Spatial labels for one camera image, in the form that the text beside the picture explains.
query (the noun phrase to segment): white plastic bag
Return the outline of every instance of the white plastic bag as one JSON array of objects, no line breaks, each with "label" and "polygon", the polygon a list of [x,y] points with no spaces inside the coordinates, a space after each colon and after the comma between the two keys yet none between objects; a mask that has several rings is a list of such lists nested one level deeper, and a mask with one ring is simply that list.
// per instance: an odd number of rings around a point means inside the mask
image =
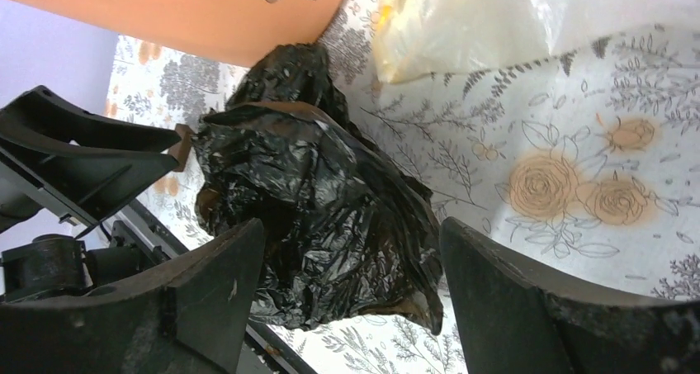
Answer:
[{"label": "white plastic bag", "polygon": [[379,0],[379,79],[469,73],[556,56],[649,24],[694,29],[700,0]]}]

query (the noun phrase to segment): wall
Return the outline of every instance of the wall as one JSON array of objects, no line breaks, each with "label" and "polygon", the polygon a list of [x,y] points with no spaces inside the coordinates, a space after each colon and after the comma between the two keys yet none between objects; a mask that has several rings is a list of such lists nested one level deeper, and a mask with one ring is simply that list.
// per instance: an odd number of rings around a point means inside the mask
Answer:
[{"label": "wall", "polygon": [[[116,40],[112,31],[0,0],[0,107],[42,84],[83,109],[102,114]],[[70,234],[70,229],[42,211],[0,234],[0,251],[48,233]]]}]

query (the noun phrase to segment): black plastic bracket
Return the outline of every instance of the black plastic bracket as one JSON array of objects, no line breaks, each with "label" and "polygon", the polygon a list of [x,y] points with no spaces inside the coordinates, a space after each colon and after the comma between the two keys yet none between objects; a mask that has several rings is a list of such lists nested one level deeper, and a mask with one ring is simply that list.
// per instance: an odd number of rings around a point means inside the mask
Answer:
[{"label": "black plastic bracket", "polygon": [[85,296],[2,304],[0,372],[235,373],[264,244],[251,220]]},{"label": "black plastic bracket", "polygon": [[700,301],[584,281],[452,218],[440,244],[469,372],[700,372]]},{"label": "black plastic bracket", "polygon": [[0,110],[0,232],[41,207],[88,228],[177,167],[174,130],[94,115],[47,87]]}]

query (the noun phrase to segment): black plastic bag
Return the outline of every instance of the black plastic bag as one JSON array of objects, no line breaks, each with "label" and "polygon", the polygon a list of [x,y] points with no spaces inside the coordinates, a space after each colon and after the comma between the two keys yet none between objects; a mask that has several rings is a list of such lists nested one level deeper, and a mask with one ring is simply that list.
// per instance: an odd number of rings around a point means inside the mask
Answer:
[{"label": "black plastic bag", "polygon": [[251,319],[309,330],[397,314],[440,333],[430,191],[350,122],[325,48],[275,49],[225,112],[201,120],[193,146],[205,175],[201,226],[218,235],[253,217],[265,225]]}]

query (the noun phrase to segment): floral wallpaper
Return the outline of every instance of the floral wallpaper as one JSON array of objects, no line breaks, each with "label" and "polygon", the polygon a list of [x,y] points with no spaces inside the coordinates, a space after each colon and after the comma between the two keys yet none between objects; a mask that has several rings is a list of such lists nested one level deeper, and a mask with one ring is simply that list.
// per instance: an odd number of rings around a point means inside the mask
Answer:
[{"label": "floral wallpaper", "polygon": [[[648,26],[554,59],[384,86],[378,19],[376,0],[347,0],[322,41],[351,117],[434,190],[439,218],[591,282],[700,298],[700,34]],[[122,36],[105,114],[195,128],[245,72]],[[139,198],[192,249],[210,239],[193,212],[201,184],[191,155]],[[391,316],[275,330],[318,372],[466,373],[446,282],[441,295],[437,337]]]}]

